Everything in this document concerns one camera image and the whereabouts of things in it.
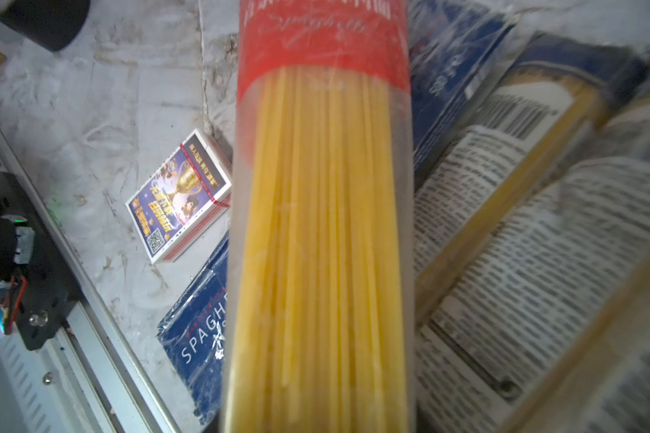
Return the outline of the dark blue spaghetti packet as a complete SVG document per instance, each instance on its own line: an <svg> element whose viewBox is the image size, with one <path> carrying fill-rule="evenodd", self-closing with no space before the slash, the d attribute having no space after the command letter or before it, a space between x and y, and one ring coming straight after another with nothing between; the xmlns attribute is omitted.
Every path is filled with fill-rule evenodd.
<svg viewBox="0 0 650 433"><path fill-rule="evenodd" d="M449 145L451 134L495 66L516 18L471 1L409 5L415 185ZM195 402L207 429L218 429L229 236L157 327L157 339Z"/></svg>

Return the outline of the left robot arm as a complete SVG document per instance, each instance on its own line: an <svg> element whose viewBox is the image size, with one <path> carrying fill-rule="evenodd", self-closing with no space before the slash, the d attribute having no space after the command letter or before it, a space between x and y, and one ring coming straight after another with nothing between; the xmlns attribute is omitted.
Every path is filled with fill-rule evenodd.
<svg viewBox="0 0 650 433"><path fill-rule="evenodd" d="M9 280L30 263L34 253L35 231L26 216L5 212L0 202L0 281Z"/></svg>

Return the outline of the blue clear labelled spaghetti packet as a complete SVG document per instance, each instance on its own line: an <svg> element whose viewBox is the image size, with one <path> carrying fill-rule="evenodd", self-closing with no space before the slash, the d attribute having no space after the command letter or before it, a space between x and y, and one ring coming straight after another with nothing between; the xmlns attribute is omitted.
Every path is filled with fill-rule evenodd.
<svg viewBox="0 0 650 433"><path fill-rule="evenodd" d="M650 432L650 81L417 341L428 432Z"/></svg>

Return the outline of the small purple card box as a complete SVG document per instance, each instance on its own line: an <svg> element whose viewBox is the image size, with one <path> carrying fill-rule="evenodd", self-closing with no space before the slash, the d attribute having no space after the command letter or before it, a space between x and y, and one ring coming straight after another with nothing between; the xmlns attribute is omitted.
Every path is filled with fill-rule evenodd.
<svg viewBox="0 0 650 433"><path fill-rule="evenodd" d="M172 263L229 209L231 162L193 130L126 202L151 263Z"/></svg>

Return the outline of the red spaghetti packet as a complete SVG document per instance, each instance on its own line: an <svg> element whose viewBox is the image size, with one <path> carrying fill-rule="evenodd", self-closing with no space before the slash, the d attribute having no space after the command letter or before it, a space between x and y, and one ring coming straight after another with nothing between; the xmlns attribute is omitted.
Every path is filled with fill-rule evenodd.
<svg viewBox="0 0 650 433"><path fill-rule="evenodd" d="M244 1L224 432L409 432L404 1Z"/></svg>

